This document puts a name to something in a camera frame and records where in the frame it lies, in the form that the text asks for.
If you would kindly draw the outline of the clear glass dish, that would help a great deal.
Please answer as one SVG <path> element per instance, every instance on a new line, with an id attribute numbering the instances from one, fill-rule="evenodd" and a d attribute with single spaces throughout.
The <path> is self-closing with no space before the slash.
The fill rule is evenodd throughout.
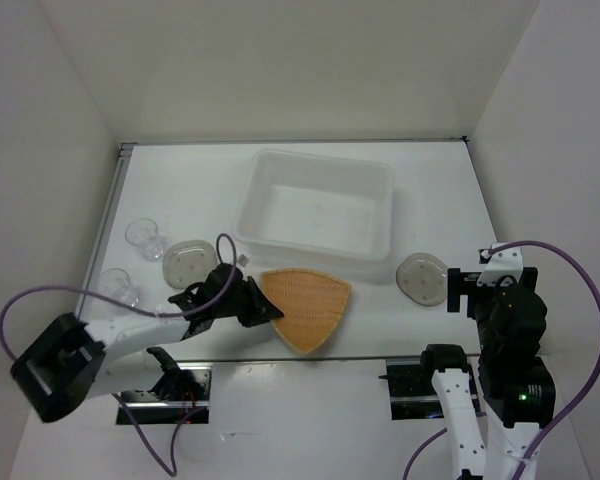
<path id="1" fill-rule="evenodd" d="M 173 289 L 203 282 L 217 266 L 215 248 L 204 240 L 180 242 L 170 247 L 162 259 L 165 282 Z"/>
<path id="2" fill-rule="evenodd" d="M 447 271 L 434 255 L 418 252 L 407 257 L 396 270 L 396 284 L 413 302 L 436 307 L 447 300 Z"/>

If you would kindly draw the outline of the orange woven triangular plate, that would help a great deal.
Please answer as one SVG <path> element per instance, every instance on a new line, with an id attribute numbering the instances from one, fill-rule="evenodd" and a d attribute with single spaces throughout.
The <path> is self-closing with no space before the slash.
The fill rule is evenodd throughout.
<path id="1" fill-rule="evenodd" d="M 263 272 L 260 287 L 283 313 L 282 318 L 272 321 L 274 329 L 301 356 L 318 350 L 336 331 L 352 290 L 338 277 L 303 268 Z"/>

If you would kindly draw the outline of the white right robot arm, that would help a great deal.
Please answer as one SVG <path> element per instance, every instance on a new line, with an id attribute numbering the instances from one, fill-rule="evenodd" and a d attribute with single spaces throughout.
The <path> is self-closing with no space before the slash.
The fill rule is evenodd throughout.
<path id="1" fill-rule="evenodd" d="M 483 435 L 464 350 L 428 345 L 418 381 L 441 404 L 454 479 L 510 479 L 518 466 L 524 466 L 524 478 L 535 476 L 535 461 L 524 456 L 533 453 L 533 439 L 552 420 L 556 400 L 554 381 L 538 355 L 547 307 L 535 292 L 536 278 L 532 268 L 491 284 L 459 269 L 447 274 L 448 312 L 458 311 L 466 298 L 467 315 L 477 326 L 478 384 L 488 428 Z"/>

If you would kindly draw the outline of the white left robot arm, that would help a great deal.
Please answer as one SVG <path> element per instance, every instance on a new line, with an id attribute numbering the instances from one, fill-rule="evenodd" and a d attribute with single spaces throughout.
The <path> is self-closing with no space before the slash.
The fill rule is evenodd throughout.
<path id="1" fill-rule="evenodd" d="M 284 316 L 252 277 L 227 263 L 169 297 L 168 305 L 169 311 L 151 312 L 148 323 L 137 326 L 123 317 L 85 322 L 62 314 L 14 361 L 10 375 L 44 423 L 65 418 L 90 397 L 130 389 L 131 371 L 107 371 L 123 358 L 150 368 L 143 387 L 164 400 L 191 390 L 194 381 L 165 345 L 200 335 L 217 319 L 234 317 L 253 328 Z"/>

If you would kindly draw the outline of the translucent white plastic bin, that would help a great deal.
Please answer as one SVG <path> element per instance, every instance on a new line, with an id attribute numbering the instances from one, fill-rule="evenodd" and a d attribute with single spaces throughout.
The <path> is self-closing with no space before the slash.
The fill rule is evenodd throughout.
<path id="1" fill-rule="evenodd" d="M 381 263 L 391 251 L 393 196 L 386 164 L 263 149 L 251 159 L 232 232 L 263 252 Z"/>

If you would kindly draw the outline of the clear plastic cup rear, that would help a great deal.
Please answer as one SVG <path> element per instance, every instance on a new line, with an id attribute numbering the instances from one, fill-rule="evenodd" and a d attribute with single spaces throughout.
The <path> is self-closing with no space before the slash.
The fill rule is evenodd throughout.
<path id="1" fill-rule="evenodd" d="M 164 255 L 165 247 L 158 225 L 150 218 L 132 221 L 125 230 L 125 239 L 145 260 L 157 261 Z"/>

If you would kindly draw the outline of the clear plastic cup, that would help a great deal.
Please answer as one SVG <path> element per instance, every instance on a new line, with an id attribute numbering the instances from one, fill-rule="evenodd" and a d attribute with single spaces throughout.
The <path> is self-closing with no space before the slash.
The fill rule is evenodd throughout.
<path id="1" fill-rule="evenodd" d="M 99 293 L 125 305 L 136 307 L 140 293 L 130 275 L 123 269 L 112 268 L 103 271 L 97 282 Z"/>
<path id="2" fill-rule="evenodd" d="M 157 261 L 164 255 L 165 247 L 158 225 L 150 218 L 132 221 L 125 230 L 125 239 L 145 260 Z"/>

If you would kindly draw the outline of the clear plastic cup front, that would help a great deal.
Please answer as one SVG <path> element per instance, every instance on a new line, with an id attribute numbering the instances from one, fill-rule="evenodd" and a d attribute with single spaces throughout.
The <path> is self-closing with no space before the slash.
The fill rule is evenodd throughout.
<path id="1" fill-rule="evenodd" d="M 130 275 L 123 269 L 112 268 L 103 271 L 97 282 L 99 293 L 125 305 L 136 307 L 140 293 Z"/>

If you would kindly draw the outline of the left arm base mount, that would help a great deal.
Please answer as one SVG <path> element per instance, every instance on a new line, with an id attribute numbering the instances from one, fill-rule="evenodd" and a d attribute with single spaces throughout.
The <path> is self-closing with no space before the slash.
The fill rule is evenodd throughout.
<path id="1" fill-rule="evenodd" d="M 169 392 L 130 390 L 120 397 L 140 425 L 173 425 L 182 419 L 185 424 L 209 422 L 212 367 L 205 363 L 182 362 L 184 372 Z"/>

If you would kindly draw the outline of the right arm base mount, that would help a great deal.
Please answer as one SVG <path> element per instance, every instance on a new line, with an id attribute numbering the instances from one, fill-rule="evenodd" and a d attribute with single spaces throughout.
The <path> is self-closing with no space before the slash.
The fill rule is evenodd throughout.
<path id="1" fill-rule="evenodd" d="M 419 358 L 389 358 L 385 366 L 386 373 L 379 379 L 387 382 L 392 421 L 443 417 L 438 396 L 425 378 Z"/>

